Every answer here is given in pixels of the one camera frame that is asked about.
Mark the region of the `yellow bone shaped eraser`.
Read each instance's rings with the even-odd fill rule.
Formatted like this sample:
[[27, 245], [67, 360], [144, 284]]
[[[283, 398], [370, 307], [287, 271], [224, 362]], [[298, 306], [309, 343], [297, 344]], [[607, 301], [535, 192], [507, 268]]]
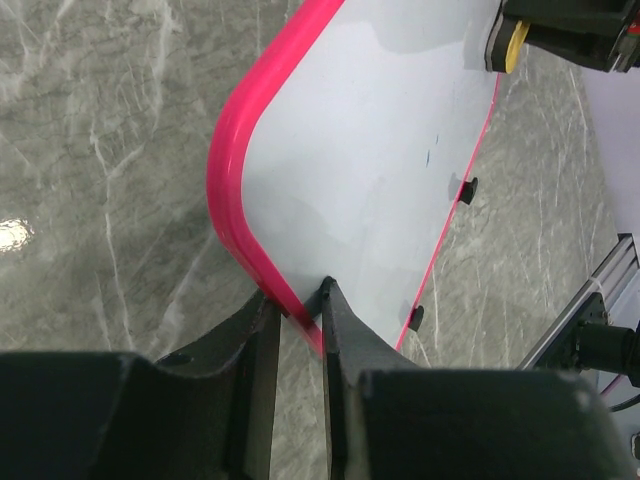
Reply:
[[529, 33], [530, 24], [499, 13], [485, 48], [488, 72], [510, 74], [516, 68], [520, 51]]

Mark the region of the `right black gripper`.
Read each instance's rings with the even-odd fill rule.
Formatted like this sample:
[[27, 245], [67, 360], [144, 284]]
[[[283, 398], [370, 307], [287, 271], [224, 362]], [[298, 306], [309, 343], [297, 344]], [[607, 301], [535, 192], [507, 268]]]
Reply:
[[639, 67], [637, 1], [504, 1], [500, 42], [523, 41], [573, 64], [602, 72]]

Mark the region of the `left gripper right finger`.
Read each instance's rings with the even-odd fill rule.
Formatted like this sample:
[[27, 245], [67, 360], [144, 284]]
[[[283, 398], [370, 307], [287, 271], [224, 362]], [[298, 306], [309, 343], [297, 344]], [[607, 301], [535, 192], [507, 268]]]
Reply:
[[596, 391], [556, 370], [417, 366], [320, 288], [333, 479], [631, 479]]

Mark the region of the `pink framed whiteboard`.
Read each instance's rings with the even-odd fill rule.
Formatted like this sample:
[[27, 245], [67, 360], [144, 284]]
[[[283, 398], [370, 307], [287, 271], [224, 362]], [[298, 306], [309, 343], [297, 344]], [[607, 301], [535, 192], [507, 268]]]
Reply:
[[223, 107], [206, 191], [226, 249], [322, 346], [337, 280], [393, 347], [491, 118], [495, 1], [306, 1]]

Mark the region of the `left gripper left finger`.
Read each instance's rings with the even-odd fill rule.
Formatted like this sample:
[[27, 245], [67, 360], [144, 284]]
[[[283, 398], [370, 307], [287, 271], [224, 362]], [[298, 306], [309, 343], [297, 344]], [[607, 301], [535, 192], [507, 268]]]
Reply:
[[1, 356], [5, 479], [265, 479], [281, 314], [256, 293], [158, 361], [132, 352]]

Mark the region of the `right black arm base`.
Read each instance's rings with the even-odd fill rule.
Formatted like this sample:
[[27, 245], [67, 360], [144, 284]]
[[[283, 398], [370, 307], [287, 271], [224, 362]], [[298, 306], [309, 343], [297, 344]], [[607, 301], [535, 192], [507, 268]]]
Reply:
[[599, 370], [639, 386], [639, 330], [607, 323], [604, 297], [592, 292], [533, 360], [535, 368]]

